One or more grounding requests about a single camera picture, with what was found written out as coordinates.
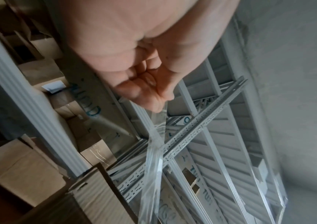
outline concrete wall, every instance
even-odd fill
[[[317,1],[241,0],[237,19],[285,177],[317,191]]]
[[[287,186],[289,203],[282,224],[316,224],[317,193],[295,185]]]

